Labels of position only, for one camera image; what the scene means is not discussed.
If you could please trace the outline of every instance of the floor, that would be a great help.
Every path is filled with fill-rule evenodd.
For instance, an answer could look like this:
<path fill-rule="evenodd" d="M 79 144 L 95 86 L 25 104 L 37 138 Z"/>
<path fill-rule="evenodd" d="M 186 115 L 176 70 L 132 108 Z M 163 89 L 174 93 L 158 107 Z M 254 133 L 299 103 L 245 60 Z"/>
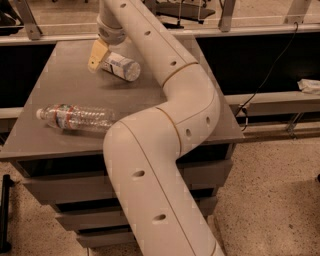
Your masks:
<path fill-rule="evenodd" d="M 45 34 L 88 33 L 96 29 L 97 0 L 89 0 L 88 4 L 76 0 L 29 2 L 36 20 L 44 24 Z M 237 1 L 233 25 L 281 24 L 291 2 Z M 221 14 L 218 0 L 209 2 L 210 6 L 217 14 L 205 26 L 217 24 Z M 319 8 L 320 2 L 312 1 L 305 22 L 319 20 Z M 194 22 L 185 24 L 199 26 Z M 320 124 L 312 125 L 312 136 L 305 135 L 304 127 L 298 125 L 298 139 L 270 127 L 246 130 L 250 139 L 238 144 L 234 166 L 208 219 L 228 256 L 320 255 L 320 183 L 315 180 L 320 174 Z M 0 164 L 0 176 L 3 174 L 10 174 L 15 182 L 8 231 L 13 247 L 4 255 L 142 255 L 136 244 L 82 248 L 75 241 L 75 234 L 55 221 L 55 212 L 29 194 L 21 184 L 22 177 L 9 163 Z"/>

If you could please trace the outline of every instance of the clear plastic bottle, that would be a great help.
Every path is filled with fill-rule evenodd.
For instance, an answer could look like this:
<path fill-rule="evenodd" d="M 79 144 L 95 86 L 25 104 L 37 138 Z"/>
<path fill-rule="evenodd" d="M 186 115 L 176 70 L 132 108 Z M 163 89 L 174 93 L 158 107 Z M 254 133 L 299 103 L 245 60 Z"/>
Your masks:
<path fill-rule="evenodd" d="M 103 133 L 116 122 L 112 109 L 68 104 L 55 104 L 38 109 L 36 116 L 46 120 L 47 124 L 54 128 Z"/>

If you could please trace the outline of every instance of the table top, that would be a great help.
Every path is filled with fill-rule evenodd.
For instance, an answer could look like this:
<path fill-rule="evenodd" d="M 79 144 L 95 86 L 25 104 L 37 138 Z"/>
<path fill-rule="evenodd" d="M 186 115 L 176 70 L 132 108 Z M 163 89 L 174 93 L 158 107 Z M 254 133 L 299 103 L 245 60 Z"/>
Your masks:
<path fill-rule="evenodd" d="M 218 88 L 194 37 L 179 36 L 178 40 L 198 59 Z M 92 44 L 92 40 L 57 43 L 0 152 L 1 161 L 102 153 L 104 134 L 63 131 L 38 120 L 36 111 L 49 104 L 112 108 L 120 119 L 166 101 L 162 89 L 130 39 L 112 46 L 111 50 L 140 63 L 140 77 L 131 83 L 102 70 L 90 73 L 87 63 Z M 243 134 L 219 88 L 218 92 L 222 106 L 221 117 L 216 129 L 204 143 L 239 142 Z"/>

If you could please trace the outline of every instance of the bottle label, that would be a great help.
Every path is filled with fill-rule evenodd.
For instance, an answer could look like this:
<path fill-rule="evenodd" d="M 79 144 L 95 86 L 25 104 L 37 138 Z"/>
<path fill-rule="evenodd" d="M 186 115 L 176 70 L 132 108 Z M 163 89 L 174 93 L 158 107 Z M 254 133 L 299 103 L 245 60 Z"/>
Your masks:
<path fill-rule="evenodd" d="M 54 119 L 57 127 L 67 130 L 77 129 L 77 125 L 75 123 L 72 124 L 70 122 L 73 109 L 74 106 L 67 104 L 61 104 L 56 106 Z"/>
<path fill-rule="evenodd" d="M 102 68 L 116 76 L 126 79 L 125 69 L 129 62 L 132 62 L 132 60 L 112 52 L 103 63 Z"/>

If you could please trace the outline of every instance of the gray cabinet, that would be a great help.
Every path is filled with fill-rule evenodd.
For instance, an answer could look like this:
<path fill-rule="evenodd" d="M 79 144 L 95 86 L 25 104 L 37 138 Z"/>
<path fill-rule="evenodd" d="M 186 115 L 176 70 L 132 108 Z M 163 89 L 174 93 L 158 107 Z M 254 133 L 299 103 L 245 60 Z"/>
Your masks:
<path fill-rule="evenodd" d="M 193 37 L 179 40 L 214 77 Z M 43 205 L 51 205 L 66 231 L 77 233 L 83 247 L 135 242 L 113 191 L 103 160 L 104 134 L 66 132 L 35 118 L 38 108 L 53 103 L 107 106 L 120 115 L 165 101 L 150 70 L 127 40 L 117 51 L 138 60 L 140 78 L 126 83 L 108 73 L 87 70 L 92 41 L 59 42 L 36 83 L 6 144 L 1 161 L 10 161 L 25 177 L 23 184 Z M 212 135 L 177 160 L 177 166 L 202 214 L 211 215 L 216 193 L 232 168 L 232 152 L 243 139 L 238 124 L 221 99 L 221 118 Z"/>

